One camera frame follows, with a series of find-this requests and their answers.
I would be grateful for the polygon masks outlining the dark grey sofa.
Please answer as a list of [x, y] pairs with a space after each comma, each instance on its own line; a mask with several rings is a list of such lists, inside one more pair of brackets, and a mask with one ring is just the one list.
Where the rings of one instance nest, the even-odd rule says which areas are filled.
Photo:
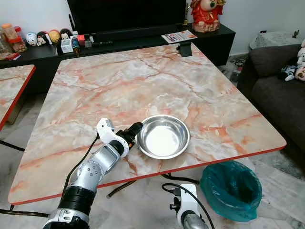
[[258, 76], [247, 54], [237, 89], [281, 132], [287, 140], [287, 151], [305, 161], [305, 82], [284, 81], [279, 78], [281, 70]]

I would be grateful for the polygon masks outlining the white orange printed booklet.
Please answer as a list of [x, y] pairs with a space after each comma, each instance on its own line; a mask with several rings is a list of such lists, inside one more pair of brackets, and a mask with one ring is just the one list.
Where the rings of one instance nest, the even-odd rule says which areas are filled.
[[167, 43], [181, 43], [187, 40], [197, 39], [198, 37], [194, 35], [189, 30], [184, 30], [182, 32], [175, 32], [175, 33], [167, 33], [161, 35], [162, 39], [164, 39]]

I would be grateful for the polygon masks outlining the small white box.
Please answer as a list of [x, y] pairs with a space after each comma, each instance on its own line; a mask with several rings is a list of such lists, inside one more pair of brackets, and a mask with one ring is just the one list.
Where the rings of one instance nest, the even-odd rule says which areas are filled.
[[64, 39], [60, 44], [61, 52], [63, 54], [74, 52], [74, 47], [72, 45], [72, 39]]

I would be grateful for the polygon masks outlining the red festive figurine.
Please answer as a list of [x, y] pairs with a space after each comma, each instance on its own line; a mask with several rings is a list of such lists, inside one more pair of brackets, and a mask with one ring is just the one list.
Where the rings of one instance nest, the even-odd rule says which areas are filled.
[[196, 32], [214, 32], [220, 28], [219, 15], [226, 0], [192, 0], [193, 29]]

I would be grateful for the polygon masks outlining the black clamp device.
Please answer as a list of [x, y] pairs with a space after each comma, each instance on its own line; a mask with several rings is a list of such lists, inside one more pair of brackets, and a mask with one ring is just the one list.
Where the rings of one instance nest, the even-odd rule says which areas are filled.
[[177, 51], [181, 57], [190, 57], [193, 54], [192, 42], [181, 42], [178, 43]]

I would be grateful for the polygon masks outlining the black white plush toy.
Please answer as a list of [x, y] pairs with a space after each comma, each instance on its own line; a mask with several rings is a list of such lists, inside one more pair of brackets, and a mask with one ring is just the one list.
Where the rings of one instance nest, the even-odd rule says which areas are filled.
[[279, 78], [287, 82], [292, 79], [305, 82], [305, 40], [303, 40], [301, 49], [297, 52], [296, 65], [284, 67], [280, 72]]

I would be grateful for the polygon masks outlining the black flat television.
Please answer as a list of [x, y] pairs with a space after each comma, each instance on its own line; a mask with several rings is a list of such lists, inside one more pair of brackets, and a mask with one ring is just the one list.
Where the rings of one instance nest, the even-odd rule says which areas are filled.
[[79, 33], [98, 41], [174, 33], [183, 24], [186, 0], [67, 0]]

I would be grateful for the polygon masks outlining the black low tv cabinet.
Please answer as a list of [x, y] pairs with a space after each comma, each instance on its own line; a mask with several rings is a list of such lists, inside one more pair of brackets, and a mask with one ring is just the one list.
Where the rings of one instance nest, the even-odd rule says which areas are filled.
[[[196, 33], [196, 39], [190, 40], [194, 46], [209, 59], [214, 65], [221, 66], [227, 63], [231, 52], [236, 32], [220, 25], [220, 29], [215, 32]], [[110, 44], [100, 44], [91, 48], [80, 49], [81, 57], [88, 55], [107, 54], [111, 52], [124, 52], [141, 48], [162, 46], [168, 44], [160, 36], [143, 37], [130, 40], [114, 41]], [[36, 69], [30, 78], [28, 85], [24, 89], [25, 94], [46, 93], [54, 79], [55, 72], [61, 61], [78, 57], [73, 52], [68, 54], [58, 54], [60, 48], [54, 46], [29, 47], [26, 52], [15, 61], [0, 61], [1, 68], [19, 67], [22, 65], [35, 65]]]

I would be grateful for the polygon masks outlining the bin with teal bag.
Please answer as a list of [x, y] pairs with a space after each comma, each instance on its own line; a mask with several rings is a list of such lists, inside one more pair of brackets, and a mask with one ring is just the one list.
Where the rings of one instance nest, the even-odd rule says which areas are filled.
[[234, 222], [250, 222], [258, 217], [262, 185], [255, 172], [241, 162], [206, 166], [200, 187], [216, 214]]

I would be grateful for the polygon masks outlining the yellow round toy figure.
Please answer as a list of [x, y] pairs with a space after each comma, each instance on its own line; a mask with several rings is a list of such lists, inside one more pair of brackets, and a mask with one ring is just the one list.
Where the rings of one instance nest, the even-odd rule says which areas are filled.
[[58, 44], [59, 41], [61, 41], [61, 33], [56, 29], [52, 29], [48, 33], [48, 36], [49, 36], [50, 41], [51, 41], [52, 44]]

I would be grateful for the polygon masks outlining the black white round toy figure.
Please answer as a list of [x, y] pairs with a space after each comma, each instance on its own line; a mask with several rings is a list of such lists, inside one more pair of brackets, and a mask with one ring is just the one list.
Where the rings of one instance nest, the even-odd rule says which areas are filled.
[[48, 44], [48, 38], [47, 38], [47, 32], [45, 31], [41, 31], [39, 33], [37, 33], [37, 46], [42, 46], [44, 44]]

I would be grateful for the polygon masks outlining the black metal table frame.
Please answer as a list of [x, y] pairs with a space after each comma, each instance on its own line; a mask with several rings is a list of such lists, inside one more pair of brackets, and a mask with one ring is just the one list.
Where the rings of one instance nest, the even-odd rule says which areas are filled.
[[[11, 147], [18, 151], [25, 151], [24, 148], [15, 146], [8, 142], [4, 142], [3, 140], [0, 140], [0, 144], [2, 144], [3, 146]], [[9, 210], [0, 209], [0, 214], [16, 215], [16, 216], [35, 216], [35, 217], [42, 217], [42, 218], [48, 218], [48, 216], [50, 216], [49, 213], [33, 212], [33, 211], [14, 211], [13, 208], [14, 208], [14, 205], [11, 205]]]

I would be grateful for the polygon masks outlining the round stainless steel bowl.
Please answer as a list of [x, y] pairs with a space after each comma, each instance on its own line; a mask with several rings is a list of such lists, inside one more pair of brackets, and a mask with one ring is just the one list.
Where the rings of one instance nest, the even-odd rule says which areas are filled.
[[176, 116], [158, 114], [144, 119], [136, 136], [139, 150], [155, 159], [172, 159], [185, 152], [190, 143], [190, 131]]

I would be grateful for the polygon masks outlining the dark grey sofa cushion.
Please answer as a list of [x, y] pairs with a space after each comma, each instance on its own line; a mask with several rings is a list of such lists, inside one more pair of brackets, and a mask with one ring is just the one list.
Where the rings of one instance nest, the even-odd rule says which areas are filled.
[[257, 48], [248, 53], [248, 60], [258, 76], [267, 77], [295, 64], [299, 50], [300, 44]]

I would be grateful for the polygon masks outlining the snack jar with orange lid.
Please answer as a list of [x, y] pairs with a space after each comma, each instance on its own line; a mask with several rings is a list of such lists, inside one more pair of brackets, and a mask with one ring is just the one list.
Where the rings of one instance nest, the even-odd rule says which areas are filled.
[[23, 39], [15, 30], [15, 26], [10, 23], [2, 24], [2, 29], [4, 34], [6, 35], [6, 40], [9, 44], [11, 44], [12, 49], [14, 52], [25, 52], [27, 50], [26, 44], [24, 43]]

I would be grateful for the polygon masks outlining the white blue round toy figure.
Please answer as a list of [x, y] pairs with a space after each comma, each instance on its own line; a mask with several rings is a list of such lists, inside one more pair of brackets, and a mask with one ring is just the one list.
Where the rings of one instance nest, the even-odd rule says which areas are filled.
[[36, 33], [32, 33], [32, 32], [27, 33], [25, 40], [27, 44], [30, 46], [38, 46], [38, 39]]

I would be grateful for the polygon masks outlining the dark round toy figure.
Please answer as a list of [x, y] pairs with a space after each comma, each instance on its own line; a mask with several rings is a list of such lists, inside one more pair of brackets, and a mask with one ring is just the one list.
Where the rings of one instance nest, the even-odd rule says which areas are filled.
[[72, 39], [72, 32], [70, 29], [61, 29], [60, 30], [61, 40]]

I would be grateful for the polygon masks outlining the grey lace cloth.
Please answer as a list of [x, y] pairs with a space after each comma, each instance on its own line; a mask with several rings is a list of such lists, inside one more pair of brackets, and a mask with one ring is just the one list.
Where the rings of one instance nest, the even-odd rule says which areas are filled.
[[302, 44], [303, 39], [295, 35], [296, 32], [276, 31], [261, 32], [250, 42], [248, 47], [253, 50], [263, 47], [285, 46], [290, 44]]

